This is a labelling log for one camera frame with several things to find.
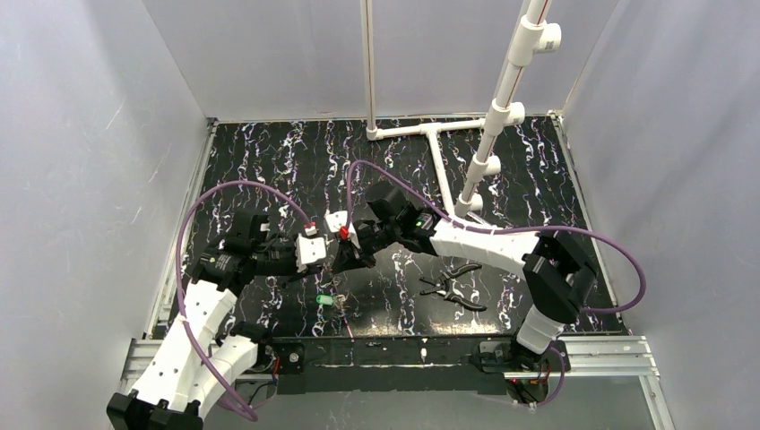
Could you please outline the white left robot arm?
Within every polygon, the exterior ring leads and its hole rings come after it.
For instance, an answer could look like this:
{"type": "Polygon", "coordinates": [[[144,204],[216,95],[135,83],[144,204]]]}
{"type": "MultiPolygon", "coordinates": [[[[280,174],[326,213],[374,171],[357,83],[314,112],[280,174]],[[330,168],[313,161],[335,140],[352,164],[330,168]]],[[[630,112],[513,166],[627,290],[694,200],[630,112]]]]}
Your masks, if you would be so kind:
{"type": "Polygon", "coordinates": [[[128,393],[114,394],[107,416],[115,429],[201,429],[233,382],[253,368],[270,331],[241,323],[214,348],[222,320],[254,278],[294,277],[317,269],[323,239],[308,226],[287,236],[269,218],[238,212],[229,231],[215,237],[190,267],[189,283],[177,291],[178,314],[147,368],[128,393]]]}

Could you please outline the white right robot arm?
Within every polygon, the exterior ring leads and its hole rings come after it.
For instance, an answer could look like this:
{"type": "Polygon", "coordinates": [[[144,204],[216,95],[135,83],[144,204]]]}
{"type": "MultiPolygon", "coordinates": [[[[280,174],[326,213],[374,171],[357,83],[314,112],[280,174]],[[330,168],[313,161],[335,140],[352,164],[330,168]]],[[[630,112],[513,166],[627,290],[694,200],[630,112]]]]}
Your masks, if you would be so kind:
{"type": "Polygon", "coordinates": [[[387,181],[368,190],[373,219],[349,221],[347,211],[325,217],[339,239],[336,273],[375,265],[375,255],[398,244],[416,254],[463,258],[511,272],[526,282],[532,305],[516,333],[519,349],[543,354],[574,323],[594,286],[598,266],[569,232],[499,234],[436,206],[416,206],[387,181]]]}

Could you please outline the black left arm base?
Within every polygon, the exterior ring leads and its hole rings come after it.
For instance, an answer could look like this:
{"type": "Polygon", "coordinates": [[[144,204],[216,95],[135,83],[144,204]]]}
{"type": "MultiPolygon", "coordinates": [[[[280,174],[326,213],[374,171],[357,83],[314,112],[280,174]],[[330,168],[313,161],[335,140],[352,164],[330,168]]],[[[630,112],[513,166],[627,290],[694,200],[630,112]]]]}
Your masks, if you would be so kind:
{"type": "Polygon", "coordinates": [[[205,350],[220,371],[236,374],[300,374],[303,372],[306,345],[285,339],[250,340],[229,336],[214,340],[205,350]]]}

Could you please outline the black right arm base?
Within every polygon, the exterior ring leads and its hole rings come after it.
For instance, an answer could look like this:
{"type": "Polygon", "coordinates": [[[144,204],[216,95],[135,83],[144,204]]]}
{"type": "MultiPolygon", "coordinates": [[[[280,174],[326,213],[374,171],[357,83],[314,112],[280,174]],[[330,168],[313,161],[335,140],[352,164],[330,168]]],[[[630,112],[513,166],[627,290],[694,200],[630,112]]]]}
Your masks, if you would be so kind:
{"type": "Polygon", "coordinates": [[[516,340],[486,340],[472,350],[468,361],[485,374],[518,374],[506,378],[507,394],[513,403],[533,409],[557,396],[572,368],[563,341],[551,341],[537,354],[516,340]]]}

